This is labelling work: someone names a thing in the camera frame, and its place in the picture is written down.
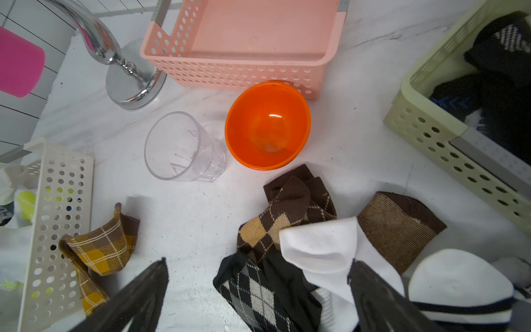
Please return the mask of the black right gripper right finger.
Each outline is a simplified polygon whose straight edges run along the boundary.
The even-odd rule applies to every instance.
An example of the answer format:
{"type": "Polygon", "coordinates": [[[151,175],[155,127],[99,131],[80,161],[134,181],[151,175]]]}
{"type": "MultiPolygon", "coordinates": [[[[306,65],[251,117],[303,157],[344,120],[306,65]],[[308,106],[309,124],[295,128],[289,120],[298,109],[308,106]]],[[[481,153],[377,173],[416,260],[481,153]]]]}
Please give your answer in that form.
{"type": "Polygon", "coordinates": [[[443,331],[363,261],[348,274],[361,331],[443,331]]]}

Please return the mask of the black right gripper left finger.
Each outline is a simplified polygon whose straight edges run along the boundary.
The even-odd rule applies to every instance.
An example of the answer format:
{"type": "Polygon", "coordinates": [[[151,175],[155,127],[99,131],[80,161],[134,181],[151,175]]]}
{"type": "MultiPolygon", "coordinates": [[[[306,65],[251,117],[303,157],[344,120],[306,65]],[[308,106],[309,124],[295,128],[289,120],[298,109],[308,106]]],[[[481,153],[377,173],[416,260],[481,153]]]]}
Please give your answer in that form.
{"type": "Polygon", "coordinates": [[[73,331],[155,331],[169,283],[166,258],[152,263],[73,331]]]}

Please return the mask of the brown yellow plaid sock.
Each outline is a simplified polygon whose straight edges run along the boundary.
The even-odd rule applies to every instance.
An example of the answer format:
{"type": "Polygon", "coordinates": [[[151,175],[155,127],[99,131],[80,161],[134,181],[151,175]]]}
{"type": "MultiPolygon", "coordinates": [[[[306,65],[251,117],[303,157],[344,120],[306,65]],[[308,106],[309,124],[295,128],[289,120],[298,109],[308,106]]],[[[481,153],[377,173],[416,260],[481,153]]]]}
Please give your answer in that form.
{"type": "Polygon", "coordinates": [[[140,220],[123,214],[122,204],[116,203],[112,220],[101,228],[59,240],[62,255],[76,271],[86,316],[110,300],[91,274],[108,276],[123,270],[136,247],[139,226],[140,220]]]}

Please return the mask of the black grey argyle sock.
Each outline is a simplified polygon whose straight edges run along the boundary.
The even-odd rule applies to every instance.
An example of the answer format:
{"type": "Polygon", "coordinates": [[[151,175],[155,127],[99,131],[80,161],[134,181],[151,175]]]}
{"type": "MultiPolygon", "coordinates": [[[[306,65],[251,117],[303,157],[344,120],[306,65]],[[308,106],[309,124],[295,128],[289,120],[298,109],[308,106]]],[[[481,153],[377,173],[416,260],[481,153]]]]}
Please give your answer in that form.
{"type": "Polygon", "coordinates": [[[251,331],[317,331],[322,305],[300,268],[278,251],[259,265],[243,253],[225,257],[214,288],[251,331]]]}

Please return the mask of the brown argyle sock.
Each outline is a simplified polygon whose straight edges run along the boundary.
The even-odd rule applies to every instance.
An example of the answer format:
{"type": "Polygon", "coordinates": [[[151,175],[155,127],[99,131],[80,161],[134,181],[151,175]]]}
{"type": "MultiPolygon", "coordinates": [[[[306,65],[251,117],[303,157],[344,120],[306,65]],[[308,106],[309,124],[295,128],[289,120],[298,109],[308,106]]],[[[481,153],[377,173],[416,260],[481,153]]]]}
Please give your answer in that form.
{"type": "Polygon", "coordinates": [[[236,250],[261,266],[269,252],[281,250],[281,230],[337,218],[322,179],[303,164],[264,185],[268,207],[239,227],[236,250]]]}

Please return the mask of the white blue yellow sock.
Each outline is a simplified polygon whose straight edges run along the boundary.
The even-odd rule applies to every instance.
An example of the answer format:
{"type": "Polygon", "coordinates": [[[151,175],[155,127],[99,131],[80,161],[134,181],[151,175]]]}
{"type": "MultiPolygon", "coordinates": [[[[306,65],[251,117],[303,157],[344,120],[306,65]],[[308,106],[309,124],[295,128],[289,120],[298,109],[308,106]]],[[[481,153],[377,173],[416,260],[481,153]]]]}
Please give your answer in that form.
{"type": "Polygon", "coordinates": [[[23,165],[1,168],[1,227],[32,225],[37,200],[37,176],[23,165]]]}

